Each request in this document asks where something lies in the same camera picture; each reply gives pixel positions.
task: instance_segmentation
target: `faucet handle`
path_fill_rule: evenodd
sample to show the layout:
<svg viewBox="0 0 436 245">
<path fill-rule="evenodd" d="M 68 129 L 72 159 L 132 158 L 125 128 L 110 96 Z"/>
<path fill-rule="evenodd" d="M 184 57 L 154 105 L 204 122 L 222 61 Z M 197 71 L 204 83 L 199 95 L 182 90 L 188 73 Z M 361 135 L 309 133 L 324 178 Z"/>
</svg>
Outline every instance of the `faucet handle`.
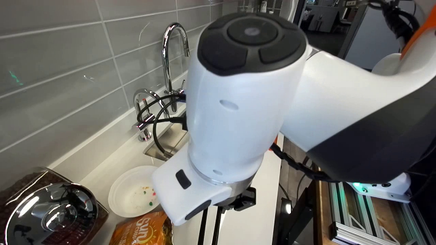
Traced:
<svg viewBox="0 0 436 245">
<path fill-rule="evenodd" d="M 161 106 L 161 109 L 163 109 L 163 114 L 166 118 L 169 118 L 169 111 L 167 109 L 165 107 L 161 96 L 152 91 L 152 90 L 146 90 L 146 88 L 141 88 L 141 90 L 137 90 L 136 94 L 135 94 L 135 107 L 136 107 L 136 111 L 139 113 L 143 107 L 148 107 L 148 103 L 147 103 L 147 96 L 152 96 L 154 99 L 158 100 L 158 105 Z"/>
<path fill-rule="evenodd" d="M 177 94 L 185 94 L 185 81 L 186 79 L 182 79 L 181 87 L 177 90 Z"/>
<path fill-rule="evenodd" d="M 152 137 L 147 126 L 151 122 L 154 122 L 154 120 L 155 120 L 154 114 L 148 113 L 143 121 L 135 124 L 136 128 L 139 129 L 139 136 L 137 136 L 139 141 L 147 141 Z"/>
</svg>

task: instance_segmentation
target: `kitchen counter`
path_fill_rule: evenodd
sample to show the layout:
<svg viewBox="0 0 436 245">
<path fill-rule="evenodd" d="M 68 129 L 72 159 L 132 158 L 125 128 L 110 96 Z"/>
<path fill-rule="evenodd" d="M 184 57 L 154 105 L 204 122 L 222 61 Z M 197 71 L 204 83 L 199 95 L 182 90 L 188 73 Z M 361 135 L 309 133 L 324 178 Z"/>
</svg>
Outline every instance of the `kitchen counter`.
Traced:
<svg viewBox="0 0 436 245">
<path fill-rule="evenodd" d="M 283 137 L 278 137 L 278 144 L 282 145 Z M 150 144 L 137 141 L 132 137 L 114 151 L 107 159 L 98 164 L 87 177 L 79 181 L 87 186 L 95 197 L 106 207 L 109 218 L 98 234 L 90 243 L 101 245 L 109 243 L 113 228 L 124 218 L 114 215 L 107 205 L 107 196 L 110 185 L 118 175 L 136 166 L 150 164 L 159 166 L 163 162 L 143 154 L 144 148 Z M 252 181 L 256 188 L 256 205 L 241 212 L 226 211 L 221 219 L 219 242 L 218 243 L 271 243 L 274 219 L 275 219 L 275 201 L 278 192 L 280 159 L 271 151 L 264 154 L 263 163 Z M 214 223 L 216 216 L 216 207 L 208 208 L 207 224 L 204 233 L 204 243 L 211 243 L 214 234 Z M 200 230 L 201 212 L 193 216 L 182 226 L 173 228 L 174 245 L 197 243 Z"/>
</svg>

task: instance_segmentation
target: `gray tile wall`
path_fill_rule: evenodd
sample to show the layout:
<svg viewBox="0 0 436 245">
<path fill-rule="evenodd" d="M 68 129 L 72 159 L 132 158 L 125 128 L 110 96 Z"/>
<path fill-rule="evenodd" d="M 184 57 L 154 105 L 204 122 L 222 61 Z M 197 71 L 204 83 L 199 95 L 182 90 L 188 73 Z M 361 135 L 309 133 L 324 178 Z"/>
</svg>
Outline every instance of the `gray tile wall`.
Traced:
<svg viewBox="0 0 436 245">
<path fill-rule="evenodd" d="M 0 189 L 120 117 L 137 88 L 162 87 L 161 37 L 169 23 L 184 24 L 195 47 L 221 13 L 219 0 L 0 1 Z M 176 46 L 170 54 L 178 76 L 188 60 Z M 113 130 L 122 132 L 97 137 L 91 151 L 60 169 L 91 170 L 106 156 L 94 149 L 110 154 L 129 124 L 118 122 Z"/>
</svg>

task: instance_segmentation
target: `kitchen faucet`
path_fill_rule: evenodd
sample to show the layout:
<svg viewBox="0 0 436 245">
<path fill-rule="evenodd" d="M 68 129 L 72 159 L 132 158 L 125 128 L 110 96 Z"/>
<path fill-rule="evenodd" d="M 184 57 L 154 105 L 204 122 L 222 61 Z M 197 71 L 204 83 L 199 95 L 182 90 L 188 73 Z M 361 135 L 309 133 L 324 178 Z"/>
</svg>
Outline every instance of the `kitchen faucet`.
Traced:
<svg viewBox="0 0 436 245">
<path fill-rule="evenodd" d="M 185 57 L 189 56 L 189 43 L 188 43 L 188 35 L 186 35 L 185 28 L 177 22 L 169 24 L 165 28 L 163 39 L 162 39 L 162 46 L 163 46 L 163 49 L 162 49 L 162 65 L 163 65 L 165 86 L 166 86 L 167 92 L 170 95 L 180 92 L 180 91 L 174 91 L 173 90 L 171 76 L 169 73 L 169 53 L 167 51 L 169 51 L 169 39 L 170 39 L 170 34 L 173 32 L 173 30 L 177 30 L 180 37 L 181 37 L 182 49 L 184 49 Z M 170 98 L 170 107 L 171 107 L 171 111 L 177 111 L 176 98 Z"/>
<path fill-rule="evenodd" d="M 141 98 L 141 95 L 151 95 L 154 99 L 158 99 L 158 105 L 162 107 L 163 114 L 165 114 L 166 117 L 169 117 L 169 111 L 167 111 L 167 109 L 165 107 L 161 96 L 159 96 L 155 91 L 146 90 L 146 88 L 137 90 L 137 91 L 135 92 L 133 103 L 135 103 L 136 113 L 139 113 L 143 107 L 147 107 L 147 106 L 148 106 L 147 98 L 146 98 L 146 96 Z M 151 124 L 151 122 L 155 120 L 154 114 L 150 111 L 148 107 L 147 107 L 146 111 L 147 111 L 147 114 L 144 115 L 143 121 L 136 124 L 136 128 L 141 132 L 141 133 L 140 133 L 140 137 L 139 137 L 140 140 L 148 140 L 148 139 L 151 139 L 151 133 L 150 133 L 150 130 L 147 129 L 147 125 Z"/>
</svg>

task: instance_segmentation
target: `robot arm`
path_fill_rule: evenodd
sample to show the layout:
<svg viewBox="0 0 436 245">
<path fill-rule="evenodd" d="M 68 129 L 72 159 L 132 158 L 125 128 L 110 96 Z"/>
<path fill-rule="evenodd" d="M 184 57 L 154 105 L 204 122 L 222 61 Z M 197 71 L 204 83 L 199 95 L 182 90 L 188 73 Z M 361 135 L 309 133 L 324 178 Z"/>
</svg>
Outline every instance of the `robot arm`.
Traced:
<svg viewBox="0 0 436 245">
<path fill-rule="evenodd" d="M 189 143 L 152 174 L 171 222 L 246 189 L 279 132 L 335 179 L 404 171 L 436 135 L 434 31 L 398 58 L 394 75 L 376 75 L 317 51 L 274 15 L 211 23 L 188 73 Z"/>
</svg>

